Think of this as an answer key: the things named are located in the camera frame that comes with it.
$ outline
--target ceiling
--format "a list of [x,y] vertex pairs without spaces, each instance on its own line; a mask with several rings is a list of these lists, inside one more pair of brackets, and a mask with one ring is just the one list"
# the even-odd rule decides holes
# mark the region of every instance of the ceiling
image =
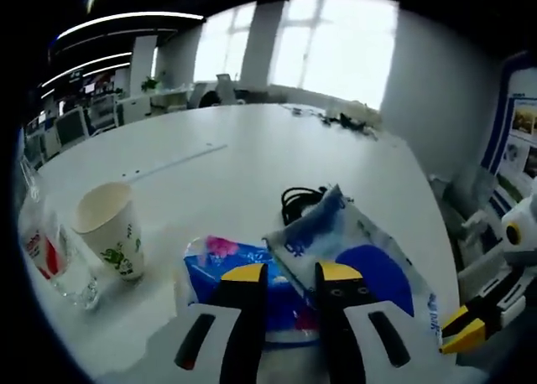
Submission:
[[[58,34],[93,18],[134,11],[173,11],[195,13],[205,17],[251,1],[275,0],[96,0],[89,14],[86,0],[23,0],[31,17],[21,17],[26,32],[16,39],[17,45],[29,49],[24,63],[32,70],[23,75],[20,86],[32,91],[32,101],[40,95],[36,86],[62,70],[104,55],[129,51],[138,34],[159,28],[161,39],[199,23],[183,18],[132,18],[101,23],[85,31],[67,35],[53,43]],[[531,7],[526,0],[395,0],[403,9],[417,12],[455,29],[485,52],[498,58],[526,49],[537,30],[529,25]],[[145,29],[128,34],[101,37],[111,31]]]

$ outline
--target blue plastic package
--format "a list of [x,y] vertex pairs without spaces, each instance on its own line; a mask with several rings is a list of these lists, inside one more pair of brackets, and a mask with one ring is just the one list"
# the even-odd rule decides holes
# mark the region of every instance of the blue plastic package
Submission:
[[208,236],[188,246],[184,262],[196,296],[191,303],[206,302],[222,275],[233,268],[257,262],[267,264],[266,346],[299,347],[318,340],[315,311],[283,276],[267,248]]

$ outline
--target office desk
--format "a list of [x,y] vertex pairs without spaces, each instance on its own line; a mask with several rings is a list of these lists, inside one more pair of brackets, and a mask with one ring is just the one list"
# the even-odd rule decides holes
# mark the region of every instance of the office desk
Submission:
[[[192,156],[222,144],[227,146]],[[190,160],[150,173],[163,159],[178,157]],[[136,170],[144,177],[133,177]],[[132,181],[147,264],[142,281],[109,283],[103,265],[76,236],[100,274],[102,302],[95,313],[79,314],[34,276],[53,326],[93,377],[131,366],[142,357],[147,338],[175,316],[173,265],[189,241],[213,234],[261,245],[265,233],[282,226],[279,198],[290,186],[338,183],[428,281],[438,295],[440,321],[459,305],[451,246],[433,193],[406,143],[387,133],[374,141],[323,126],[317,117],[293,116],[280,105],[207,107],[94,137],[52,159],[42,175],[54,188],[49,204],[66,223],[92,187]],[[311,352],[270,352],[260,374],[308,366]],[[312,382],[301,377],[296,382]]]

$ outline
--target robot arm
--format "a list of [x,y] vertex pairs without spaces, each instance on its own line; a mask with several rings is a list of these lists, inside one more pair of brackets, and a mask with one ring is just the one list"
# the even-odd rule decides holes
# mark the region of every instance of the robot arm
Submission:
[[442,327],[442,353],[482,344],[518,317],[537,275],[537,178],[532,194],[502,218],[506,267]]

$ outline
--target black cable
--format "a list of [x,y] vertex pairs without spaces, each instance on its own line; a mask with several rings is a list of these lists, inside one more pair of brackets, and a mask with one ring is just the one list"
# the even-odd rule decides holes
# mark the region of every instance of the black cable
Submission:
[[281,196],[284,225],[287,226],[298,220],[306,207],[318,204],[325,192],[326,187],[319,187],[318,190],[306,187],[291,187],[284,191]]

